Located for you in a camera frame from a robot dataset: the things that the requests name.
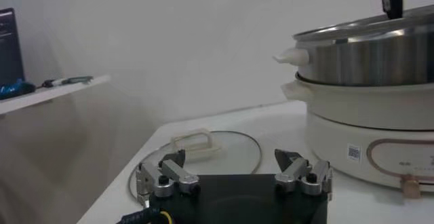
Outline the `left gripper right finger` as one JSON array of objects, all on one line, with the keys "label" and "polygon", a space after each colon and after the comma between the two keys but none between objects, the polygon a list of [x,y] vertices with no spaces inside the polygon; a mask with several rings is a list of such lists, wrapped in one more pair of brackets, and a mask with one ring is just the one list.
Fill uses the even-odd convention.
[{"label": "left gripper right finger", "polygon": [[276,190],[287,194],[299,189],[305,195],[325,194],[327,201],[332,200],[333,172],[329,161],[312,164],[299,153],[282,149],[276,149],[274,154],[281,170],[274,176]]}]

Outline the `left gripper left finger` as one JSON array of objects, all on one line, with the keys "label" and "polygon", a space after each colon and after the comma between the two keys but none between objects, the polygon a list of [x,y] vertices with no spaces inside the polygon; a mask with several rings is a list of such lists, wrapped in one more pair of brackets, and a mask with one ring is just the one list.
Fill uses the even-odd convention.
[{"label": "left gripper left finger", "polygon": [[196,209],[200,178],[184,169],[185,150],[169,153],[157,163],[143,161],[135,169],[136,199],[142,206]]}]

